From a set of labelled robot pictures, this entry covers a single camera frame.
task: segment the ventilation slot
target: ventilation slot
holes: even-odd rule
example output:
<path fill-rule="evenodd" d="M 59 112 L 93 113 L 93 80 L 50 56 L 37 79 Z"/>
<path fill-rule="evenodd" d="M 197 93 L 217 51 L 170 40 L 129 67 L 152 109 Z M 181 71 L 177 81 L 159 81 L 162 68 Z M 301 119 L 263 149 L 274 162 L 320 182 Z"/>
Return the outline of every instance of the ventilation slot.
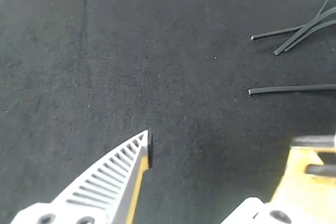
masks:
<path fill-rule="evenodd" d="M 104 182 L 105 184 L 107 184 L 107 185 L 109 185 L 109 186 L 115 187 L 115 188 L 117 188 L 117 189 L 121 189 L 120 186 L 118 186 L 118 185 L 116 185 L 116 184 L 114 184 L 114 183 L 111 183 L 110 181 L 105 180 L 105 179 L 101 178 L 100 176 L 97 176 L 96 174 L 92 174 L 91 176 L 92 176 L 92 178 L 95 178 L 96 180 L 98 180 L 98 181 L 100 181 L 100 182 Z"/>
<path fill-rule="evenodd" d="M 129 149 L 134 154 L 137 152 L 136 146 L 134 144 L 128 144 L 127 149 Z"/>
<path fill-rule="evenodd" d="M 128 167 L 118 158 L 110 158 L 110 161 L 117 165 L 119 168 L 123 169 L 124 171 L 128 172 Z"/>
<path fill-rule="evenodd" d="M 85 207 L 97 207 L 97 208 L 100 208 L 102 210 L 106 209 L 105 206 L 97 206 L 96 204 L 87 203 L 87 202 L 83 202 L 83 201 L 80 201 L 80 200 L 74 200 L 74 199 L 68 199 L 67 203 L 74 204 L 74 205 L 85 206 Z"/>
<path fill-rule="evenodd" d="M 113 178 L 115 178 L 115 180 L 119 181 L 120 183 L 123 183 L 123 180 L 126 178 L 126 176 L 120 175 L 119 173 L 116 173 L 115 171 L 113 171 L 112 169 L 110 169 L 109 167 L 107 167 L 106 165 L 100 166 L 99 169 L 101 169 L 102 171 L 104 171 L 106 174 L 109 174 L 110 176 L 112 176 Z"/>
<path fill-rule="evenodd" d="M 81 199 L 88 199 L 88 200 L 91 200 L 91 201 L 95 201 L 97 203 L 108 204 L 108 202 L 99 199 L 98 196 L 90 196 L 88 194 L 80 194 L 80 193 L 73 193 L 72 195 L 74 195 L 78 198 L 81 198 Z"/>
<path fill-rule="evenodd" d="M 141 141 L 140 139 L 134 139 L 134 140 L 132 141 L 132 143 L 135 144 L 136 147 L 139 147 L 139 142 L 140 142 L 140 141 Z"/>
<path fill-rule="evenodd" d="M 111 190 L 109 188 L 106 188 L 103 185 L 100 185 L 100 183 L 95 183 L 95 182 L 92 182 L 90 180 L 87 180 L 85 182 L 86 182 L 85 187 L 91 188 L 92 190 L 97 190 L 97 189 L 104 190 L 104 192 L 102 192 L 103 194 L 105 194 L 107 192 L 112 193 L 112 194 L 118 194 L 117 190 Z"/>
<path fill-rule="evenodd" d="M 110 163 L 110 164 L 105 163 L 104 167 L 106 167 L 107 169 L 110 169 L 111 171 L 113 171 L 114 173 L 120 175 L 121 177 L 126 178 L 125 171 L 122 170 L 122 169 L 120 169 L 120 167 L 117 166 L 116 164 L 114 164 L 114 163 Z"/>
<path fill-rule="evenodd" d="M 80 186 L 79 189 L 82 190 L 83 193 L 85 193 L 87 195 L 92 195 L 92 196 L 96 195 L 96 196 L 101 196 L 103 198 L 108 198 L 108 199 L 112 199 L 112 200 L 116 199 L 116 198 L 112 197 L 111 195 L 109 195 L 107 193 L 103 193 L 101 191 L 96 191 L 96 190 L 93 190 L 93 189 L 85 187 L 85 186 Z"/>
<path fill-rule="evenodd" d="M 133 152 L 131 152 L 131 150 L 129 150 L 128 148 L 124 148 L 124 149 L 121 149 L 121 152 L 126 156 L 128 157 L 130 160 L 134 160 L 134 154 Z"/>
<path fill-rule="evenodd" d="M 100 172 L 100 175 L 103 175 L 102 178 L 106 178 L 108 179 L 108 181 L 110 181 L 113 184 L 119 185 L 121 186 L 121 184 L 123 184 L 122 180 L 117 179 L 115 176 L 107 173 L 106 171 L 102 170 L 101 168 L 98 169 L 98 172 Z"/>
<path fill-rule="evenodd" d="M 130 163 L 131 160 L 129 158 L 127 158 L 125 156 L 125 154 L 123 154 L 122 152 L 116 153 L 115 157 L 118 158 L 118 159 L 120 159 L 121 161 L 123 161 L 124 164 L 126 164 L 128 167 L 131 167 L 131 163 Z"/>

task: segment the yellow stripe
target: yellow stripe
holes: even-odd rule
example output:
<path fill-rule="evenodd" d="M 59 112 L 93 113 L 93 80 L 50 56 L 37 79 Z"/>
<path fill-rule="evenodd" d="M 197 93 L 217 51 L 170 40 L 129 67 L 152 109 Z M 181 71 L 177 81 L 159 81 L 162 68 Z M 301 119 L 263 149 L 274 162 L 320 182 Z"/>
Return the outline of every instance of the yellow stripe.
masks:
<path fill-rule="evenodd" d="M 143 157 L 141 158 L 141 163 L 138 171 L 138 176 L 137 180 L 135 181 L 134 185 L 134 191 L 130 203 L 130 208 L 128 210 L 127 214 L 127 219 L 126 219 L 126 224 L 132 224 L 133 223 L 133 218 L 134 218 L 134 213 L 135 213 L 135 208 L 136 208 L 136 203 L 138 202 L 138 196 L 139 196 L 139 191 L 141 187 L 141 180 L 142 180 L 142 174 L 148 169 L 148 157 Z"/>

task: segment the black cable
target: black cable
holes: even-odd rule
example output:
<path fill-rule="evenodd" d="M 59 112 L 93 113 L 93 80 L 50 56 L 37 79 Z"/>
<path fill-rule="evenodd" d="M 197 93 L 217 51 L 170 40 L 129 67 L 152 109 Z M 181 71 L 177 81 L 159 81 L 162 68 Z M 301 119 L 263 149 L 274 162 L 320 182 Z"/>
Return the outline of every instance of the black cable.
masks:
<path fill-rule="evenodd" d="M 332 21 L 328 21 L 325 23 L 322 23 L 316 27 L 311 28 L 306 34 L 302 35 L 301 38 L 297 39 L 295 42 L 293 42 L 289 47 L 287 47 L 285 49 L 285 52 L 288 52 L 290 49 L 292 49 L 294 46 L 296 46 L 298 43 L 300 43 L 301 41 L 303 41 L 305 38 L 307 38 L 309 35 L 315 33 L 316 31 L 325 28 L 327 26 L 331 26 L 331 25 L 335 25 L 336 24 L 336 20 L 332 20 Z"/>
<path fill-rule="evenodd" d="M 308 31 L 311 27 L 316 25 L 316 23 L 320 22 L 324 18 L 336 13 L 336 7 L 333 7 L 324 13 L 320 14 L 316 18 L 309 21 L 307 24 L 305 24 L 300 30 L 298 30 L 292 37 L 290 37 L 285 43 L 283 43 L 277 50 L 274 51 L 275 55 L 279 55 L 282 51 L 284 51 L 290 44 L 294 42 L 297 38 L 299 38 L 302 34 L 304 34 L 306 31 Z"/>
<path fill-rule="evenodd" d="M 285 35 L 285 34 L 291 34 L 293 32 L 296 32 L 298 30 L 300 30 L 302 26 L 297 26 L 297 27 L 292 27 L 292 28 L 287 28 L 287 29 L 283 29 L 283 30 L 278 30 L 278 31 L 270 31 L 268 33 L 264 33 L 264 34 L 256 34 L 253 35 L 251 37 L 251 41 L 257 40 L 257 39 L 266 39 L 266 38 L 270 38 L 270 37 L 275 37 L 275 36 L 279 36 L 279 35 Z"/>
<path fill-rule="evenodd" d="M 305 174 L 323 176 L 323 177 L 336 177 L 336 165 L 307 165 L 304 170 Z"/>
<path fill-rule="evenodd" d="M 263 94 L 277 92 L 305 92 L 305 91 L 325 91 L 336 90 L 336 84 L 307 85 L 307 86 L 279 86 L 249 89 L 248 94 Z"/>
<path fill-rule="evenodd" d="M 329 0 L 324 0 L 321 8 L 316 13 L 316 15 L 315 15 L 314 18 L 316 18 L 317 16 L 319 16 L 322 13 L 322 11 L 326 7 L 328 1 Z M 256 35 L 253 35 L 251 37 L 251 41 L 257 40 L 257 39 L 265 39 L 265 38 L 270 38 L 270 37 L 274 37 L 274 36 L 279 36 L 279 35 L 285 35 L 285 34 L 294 33 L 294 32 L 297 32 L 298 30 L 300 30 L 303 26 L 304 25 L 297 26 L 297 27 L 291 27 L 291 28 L 287 28 L 287 29 L 283 29 L 283 30 L 278 30 L 278 31 L 271 31 L 271 32 L 268 32 L 268 33 L 263 33 L 263 34 L 256 34 Z"/>

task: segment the screw hole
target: screw hole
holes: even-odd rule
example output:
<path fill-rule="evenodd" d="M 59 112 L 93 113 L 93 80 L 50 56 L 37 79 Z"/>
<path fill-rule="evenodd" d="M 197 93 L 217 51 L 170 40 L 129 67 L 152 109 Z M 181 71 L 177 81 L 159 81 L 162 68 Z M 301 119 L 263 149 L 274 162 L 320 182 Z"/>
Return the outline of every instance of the screw hole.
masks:
<path fill-rule="evenodd" d="M 79 219 L 76 224 L 95 224 L 94 220 L 95 219 L 93 219 L 92 217 L 86 216 L 86 217 Z"/>
<path fill-rule="evenodd" d="M 257 218 L 259 212 L 257 212 L 254 216 L 253 216 L 253 219 Z"/>
<path fill-rule="evenodd" d="M 285 214 L 282 211 L 279 210 L 273 210 L 269 213 L 273 218 L 275 218 L 276 220 L 286 223 L 286 224 L 291 224 L 292 221 L 291 219 L 287 216 L 287 214 Z"/>
<path fill-rule="evenodd" d="M 47 214 L 47 215 L 43 215 L 39 220 L 38 220 L 38 224 L 51 224 L 53 223 L 54 219 L 55 219 L 55 215 L 53 214 Z"/>

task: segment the black wire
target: black wire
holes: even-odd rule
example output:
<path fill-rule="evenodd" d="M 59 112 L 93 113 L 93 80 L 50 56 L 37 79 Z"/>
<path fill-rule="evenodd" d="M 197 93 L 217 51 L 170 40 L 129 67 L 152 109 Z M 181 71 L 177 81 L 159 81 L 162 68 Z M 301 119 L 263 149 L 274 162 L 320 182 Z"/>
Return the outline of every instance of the black wire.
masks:
<path fill-rule="evenodd" d="M 288 52 L 290 49 L 292 49 L 294 46 L 296 46 L 298 43 L 300 43 L 301 41 L 303 41 L 305 38 L 307 38 L 309 35 L 315 33 L 316 31 L 318 31 L 322 28 L 325 28 L 327 26 L 335 25 L 335 24 L 336 24 L 336 20 L 332 20 L 332 21 L 328 21 L 328 22 L 322 23 L 318 26 L 315 26 L 315 27 L 311 28 L 306 34 L 302 35 L 299 39 L 297 39 L 289 47 L 287 47 L 285 49 L 285 52 Z"/>
<path fill-rule="evenodd" d="M 312 26 L 316 25 L 316 23 L 320 22 L 324 18 L 336 13 L 336 7 L 333 7 L 324 13 L 320 14 L 316 18 L 309 21 L 305 24 L 300 30 L 298 30 L 292 37 L 290 37 L 285 43 L 283 43 L 277 50 L 274 51 L 275 55 L 279 55 L 283 50 L 285 50 L 290 44 L 294 42 L 297 38 L 299 38 L 302 34 L 308 31 Z"/>
<path fill-rule="evenodd" d="M 328 2 L 329 2 L 329 0 L 324 0 L 321 8 L 316 13 L 314 18 L 316 18 L 317 16 L 319 16 L 322 13 L 323 9 L 326 7 Z M 251 40 L 265 39 L 265 38 L 270 38 L 270 37 L 274 37 L 274 36 L 278 36 L 278 35 L 285 35 L 285 34 L 294 33 L 294 32 L 297 32 L 298 30 L 300 30 L 303 26 L 304 25 L 297 26 L 297 27 L 291 27 L 291 28 L 278 30 L 278 31 L 271 31 L 271 32 L 268 32 L 268 33 L 263 33 L 263 34 L 256 34 L 256 35 L 253 35 L 251 37 Z"/>
<path fill-rule="evenodd" d="M 305 92 L 305 91 L 325 91 L 336 90 L 336 84 L 307 85 L 307 86 L 278 86 L 249 89 L 249 95 L 277 92 Z"/>

